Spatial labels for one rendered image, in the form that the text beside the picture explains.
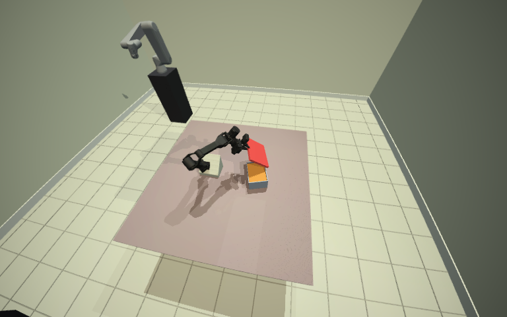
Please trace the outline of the red lid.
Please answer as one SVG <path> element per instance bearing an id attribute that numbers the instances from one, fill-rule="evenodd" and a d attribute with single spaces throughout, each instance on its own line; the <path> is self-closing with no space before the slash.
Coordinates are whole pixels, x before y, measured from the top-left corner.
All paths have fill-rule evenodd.
<path id="1" fill-rule="evenodd" d="M 264 166 L 266 168 L 269 168 L 264 145 L 254 141 L 252 139 L 250 139 L 247 142 L 247 144 L 250 147 L 250 148 L 247 148 L 249 161 L 254 162 L 258 165 Z"/>

